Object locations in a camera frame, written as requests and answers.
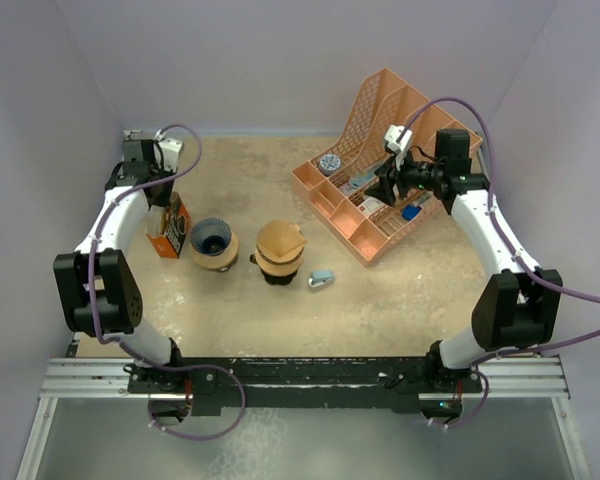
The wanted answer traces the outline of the orange coffee filter bag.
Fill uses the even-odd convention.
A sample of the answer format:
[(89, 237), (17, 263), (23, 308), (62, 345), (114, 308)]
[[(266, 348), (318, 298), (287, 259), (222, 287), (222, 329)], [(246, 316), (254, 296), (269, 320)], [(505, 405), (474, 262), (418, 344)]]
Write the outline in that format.
[(166, 207), (151, 206), (146, 217), (145, 235), (161, 258), (180, 257), (191, 217), (181, 196), (173, 192)]

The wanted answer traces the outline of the blue ribbed dripper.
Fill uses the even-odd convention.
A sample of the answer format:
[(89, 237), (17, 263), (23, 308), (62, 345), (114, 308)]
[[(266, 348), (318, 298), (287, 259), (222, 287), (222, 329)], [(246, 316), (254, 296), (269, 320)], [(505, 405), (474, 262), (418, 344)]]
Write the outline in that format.
[(204, 256), (220, 255), (228, 248), (231, 239), (230, 226), (219, 218), (203, 219), (190, 231), (192, 248)]

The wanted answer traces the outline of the brown paper coffee filter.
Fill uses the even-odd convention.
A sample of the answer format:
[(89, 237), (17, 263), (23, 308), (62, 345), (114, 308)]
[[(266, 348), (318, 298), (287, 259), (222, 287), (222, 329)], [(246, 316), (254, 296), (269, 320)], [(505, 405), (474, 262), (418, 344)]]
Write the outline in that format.
[(271, 220), (256, 236), (256, 251), (267, 262), (288, 263), (304, 249), (307, 240), (296, 224), (283, 220)]

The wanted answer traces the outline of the wooden ring dripper stand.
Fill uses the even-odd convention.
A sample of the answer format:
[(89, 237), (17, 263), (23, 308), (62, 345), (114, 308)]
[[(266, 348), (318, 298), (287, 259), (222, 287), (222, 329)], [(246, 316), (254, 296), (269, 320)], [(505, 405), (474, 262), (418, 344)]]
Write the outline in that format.
[(267, 275), (286, 277), (296, 273), (304, 262), (304, 252), (300, 252), (288, 260), (271, 260), (263, 256), (259, 250), (252, 255), (255, 264)]

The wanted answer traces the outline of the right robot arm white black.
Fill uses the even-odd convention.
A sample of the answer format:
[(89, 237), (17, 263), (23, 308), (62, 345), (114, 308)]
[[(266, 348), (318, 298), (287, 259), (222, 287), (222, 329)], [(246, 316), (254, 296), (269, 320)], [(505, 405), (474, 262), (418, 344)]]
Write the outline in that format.
[(366, 195), (393, 206), (414, 189), (430, 192), (461, 226), (476, 249), (487, 284), (463, 332), (433, 351), (425, 366), (426, 383), (447, 391), (465, 369), (492, 352), (547, 343), (554, 331), (560, 274), (542, 268), (521, 246), (489, 195), (489, 180), (471, 170), (470, 135), (464, 129), (436, 133), (435, 152), (415, 161), (410, 130), (392, 125), (384, 135), (387, 159), (375, 170)]

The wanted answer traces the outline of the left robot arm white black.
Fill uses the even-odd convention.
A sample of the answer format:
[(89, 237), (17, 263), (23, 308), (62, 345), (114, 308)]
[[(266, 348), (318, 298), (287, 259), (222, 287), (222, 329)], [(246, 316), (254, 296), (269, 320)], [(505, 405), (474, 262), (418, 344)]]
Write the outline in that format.
[(180, 140), (125, 140), (123, 159), (104, 187), (104, 203), (85, 239), (71, 253), (56, 256), (53, 273), (70, 331), (104, 343), (117, 343), (150, 368), (151, 381), (164, 392), (182, 387), (184, 365), (173, 340), (144, 316), (143, 300), (125, 253), (146, 214), (167, 205), (173, 184), (138, 190), (177, 172)]

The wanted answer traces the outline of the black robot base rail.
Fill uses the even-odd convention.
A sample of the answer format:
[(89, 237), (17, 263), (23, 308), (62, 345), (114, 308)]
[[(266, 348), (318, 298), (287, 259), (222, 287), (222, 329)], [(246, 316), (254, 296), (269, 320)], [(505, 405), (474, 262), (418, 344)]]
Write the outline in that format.
[(189, 357), (182, 363), (183, 372), (126, 364), (129, 392), (173, 397), (193, 416), (217, 416), (241, 406), (456, 414), (461, 395), (482, 390), (476, 373), (446, 369), (428, 356)]

